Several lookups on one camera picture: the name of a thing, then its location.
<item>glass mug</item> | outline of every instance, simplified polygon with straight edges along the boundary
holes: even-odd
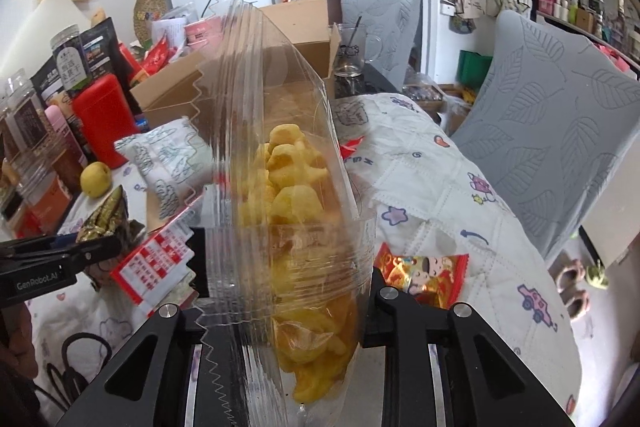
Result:
[[[350,78],[362,74],[365,64],[370,64],[382,53],[382,40],[375,35],[367,35],[367,28],[360,25],[338,24],[340,47],[335,55],[334,75]],[[375,40],[380,45],[373,57],[367,57],[365,48],[367,41]]]

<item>red snack packet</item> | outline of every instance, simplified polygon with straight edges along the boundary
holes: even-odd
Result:
[[[142,62],[143,69],[153,76],[164,68],[169,61],[169,41],[166,38],[166,34],[153,46],[145,60]]]
[[[422,303],[448,310],[465,281],[469,254],[446,257],[399,257],[382,243],[373,266],[389,286],[415,296]]]

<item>yellow fruit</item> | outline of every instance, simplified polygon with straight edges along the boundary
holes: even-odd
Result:
[[[111,170],[101,162],[87,165],[80,174],[80,187],[90,198],[99,198],[111,187]]]

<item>gray pillow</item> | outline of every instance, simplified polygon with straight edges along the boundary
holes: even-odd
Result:
[[[547,259],[638,132],[640,84],[584,36],[502,12],[478,100],[452,136]]]

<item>plastic jar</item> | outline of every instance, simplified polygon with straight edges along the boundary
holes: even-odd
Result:
[[[18,192],[30,208],[44,233],[54,233],[72,197],[59,176],[40,166],[28,180],[20,181]]]
[[[75,98],[92,81],[91,69],[84,56],[80,28],[74,24],[63,29],[50,41],[62,85]]]
[[[15,171],[25,180],[38,165],[50,165],[72,192],[79,192],[82,166],[53,130],[24,70],[9,77],[5,87],[6,119],[20,150],[12,160]]]

